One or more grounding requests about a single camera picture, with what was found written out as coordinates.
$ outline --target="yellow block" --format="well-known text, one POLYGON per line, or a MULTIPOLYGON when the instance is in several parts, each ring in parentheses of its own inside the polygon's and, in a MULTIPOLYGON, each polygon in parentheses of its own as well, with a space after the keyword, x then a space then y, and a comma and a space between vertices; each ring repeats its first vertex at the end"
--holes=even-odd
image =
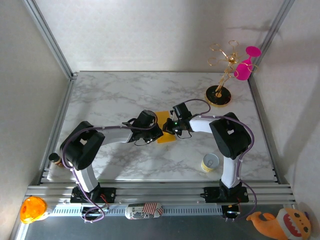
MULTIPOLYGON (((167 121, 167 118, 170 118, 170 113, 169 111, 157 111, 155 114, 158 117, 158 125, 162 129, 162 127, 167 121)), ((163 144, 163 143, 173 142, 175 140, 176 140, 176 137, 174 135, 171 135, 167 132, 163 132, 163 136, 159 137, 156 140, 156 142, 158 144, 163 144)))

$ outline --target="stuffed animal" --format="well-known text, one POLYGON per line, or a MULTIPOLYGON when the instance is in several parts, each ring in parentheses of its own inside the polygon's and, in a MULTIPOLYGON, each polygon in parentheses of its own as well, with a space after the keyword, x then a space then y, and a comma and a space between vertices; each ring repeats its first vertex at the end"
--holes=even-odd
POLYGON ((249 215, 246 220, 252 221, 254 227, 263 235, 277 240, 305 240, 310 236, 311 224, 306 215, 292 208, 283 208, 275 217, 264 213, 267 221, 259 218, 260 211, 249 215))

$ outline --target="cable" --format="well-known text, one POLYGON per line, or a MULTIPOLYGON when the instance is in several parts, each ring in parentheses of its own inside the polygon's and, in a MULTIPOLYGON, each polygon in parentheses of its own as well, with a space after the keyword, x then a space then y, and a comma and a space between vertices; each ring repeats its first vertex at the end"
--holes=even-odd
POLYGON ((176 135, 179 139, 190 139, 192 137, 191 133, 188 131, 189 135, 188 137, 180 137, 178 134, 176 135))
POLYGON ((209 104, 207 101, 202 100, 202 99, 200 99, 200 98, 192 98, 192 99, 189 99, 189 100, 187 100, 187 101, 184 101, 183 104, 185 104, 185 103, 187 103, 187 102, 191 102, 191 101, 201 101, 201 102, 204 102, 204 103, 206 103, 206 104, 208 105, 209 110, 208 110, 208 111, 201 112, 201 113, 199 113, 199 115, 207 114, 208 112, 210 112, 210 110, 211 110, 210 104, 209 104))
POLYGON ((240 169, 240 165, 241 165, 241 162, 243 161, 242 158, 244 157, 244 155, 250 151, 250 149, 252 149, 254 143, 255 143, 255 136, 254 136, 254 133, 252 132, 252 130, 246 125, 244 124, 243 122, 241 121, 238 121, 232 117, 228 117, 228 116, 200 116, 201 118, 204 118, 204 119, 226 119, 226 120, 229 120, 229 121, 232 121, 232 122, 235 122, 237 124, 240 124, 242 125, 244 128, 246 128, 246 130, 249 132, 250 136, 251 136, 251 144, 249 145, 249 147, 247 148, 247 150, 245 150, 239 157, 238 159, 238 162, 237 162, 237 165, 236 165, 236 170, 235 170, 235 176, 236 178, 242 183, 244 184, 248 189, 250 189, 250 191, 252 192, 253 194, 253 197, 254 197, 254 206, 253 208, 251 209, 250 212, 248 212, 247 214, 239 217, 239 218, 236 218, 237 220, 240 220, 240 219, 244 219, 246 218, 247 216, 249 216, 250 214, 252 214, 256 208, 257 208, 257 195, 255 193, 255 191, 252 189, 252 187, 250 187, 245 181, 243 181, 241 178, 240 178, 240 175, 239 175, 239 169, 240 169))
POLYGON ((240 206, 241 200, 240 200, 238 197, 237 197, 236 199, 238 200, 238 203, 237 203, 237 204, 238 204, 238 207, 239 207, 239 212, 241 213, 241 212, 242 212, 242 211, 241 211, 241 206, 240 206))
POLYGON ((105 202, 105 205, 103 206, 103 208, 105 208, 107 205, 108 205, 108 208, 110 208, 110 205, 107 202, 106 196, 103 193, 100 195, 100 198, 102 198, 102 200, 105 202))
POLYGON ((158 123, 158 117, 157 115, 153 112, 154 114, 154 117, 155 117, 155 120, 154 120, 154 123, 152 126, 150 127, 146 127, 146 128, 142 128, 142 127, 133 127, 133 126, 93 126, 93 127, 88 127, 88 128, 85 128, 85 129, 82 129, 78 132, 76 132, 75 134, 73 134, 67 141, 66 143, 64 144, 63 148, 62 148, 62 151, 61 151, 61 160, 62 160, 62 164, 63 166, 66 168, 66 169, 69 169, 74 178, 75 178, 75 181, 79 187, 79 189, 81 190, 81 192, 83 193, 83 195, 85 196, 85 198, 87 199, 87 201, 89 203, 91 203, 92 205, 94 205, 94 207, 90 208, 89 210, 87 210, 83 216, 83 219, 84 219, 84 222, 90 222, 90 223, 94 223, 94 222, 97 222, 97 221, 100 221, 102 220, 104 217, 105 217, 105 211, 103 210, 103 207, 100 207, 98 206, 95 202, 93 202, 90 197, 88 196, 87 192, 84 190, 84 188, 82 187, 82 185, 80 184, 80 181, 79 181, 79 178, 77 176, 77 174, 75 173, 76 169, 69 165, 68 164, 68 161, 66 160, 66 149, 67 149, 67 146, 74 140, 76 139, 80 134, 84 133, 84 132, 87 132, 87 131, 90 131, 90 130, 104 130, 104 129, 130 129, 130 130, 141 130, 141 131, 146 131, 146 130, 150 130, 152 128, 154 128, 157 123, 158 123), (93 210, 98 210, 101 212, 101 216, 93 219, 93 220, 88 220, 87 219, 87 215, 88 213, 92 212, 93 210))
POLYGON ((148 145, 148 143, 139 145, 139 144, 137 144, 137 142, 138 142, 138 140, 134 142, 134 145, 137 146, 137 147, 148 145))

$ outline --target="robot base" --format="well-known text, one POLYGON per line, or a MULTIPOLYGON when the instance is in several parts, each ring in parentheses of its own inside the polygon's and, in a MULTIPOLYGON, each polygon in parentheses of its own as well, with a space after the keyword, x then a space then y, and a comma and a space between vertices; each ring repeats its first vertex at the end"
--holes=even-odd
MULTIPOLYGON (((88 193, 90 199, 96 204, 104 204, 105 201, 102 199, 101 195, 105 196, 106 201, 109 204, 115 203, 116 198, 116 188, 113 187, 100 187, 100 184, 91 192, 88 193)), ((76 186, 72 189, 71 204, 86 204, 88 200, 84 194, 80 191, 79 187, 76 186)))
POLYGON ((221 181, 220 186, 204 187, 201 197, 206 203, 248 203, 247 188, 239 183, 235 187, 227 188, 221 181))

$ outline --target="black round base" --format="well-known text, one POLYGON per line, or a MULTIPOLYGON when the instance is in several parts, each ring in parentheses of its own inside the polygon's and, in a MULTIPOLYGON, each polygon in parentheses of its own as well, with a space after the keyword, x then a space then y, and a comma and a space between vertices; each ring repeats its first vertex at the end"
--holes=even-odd
POLYGON ((223 86, 219 94, 216 92, 217 87, 218 85, 209 87, 205 92, 205 98, 210 105, 221 108, 230 103, 231 93, 223 86))

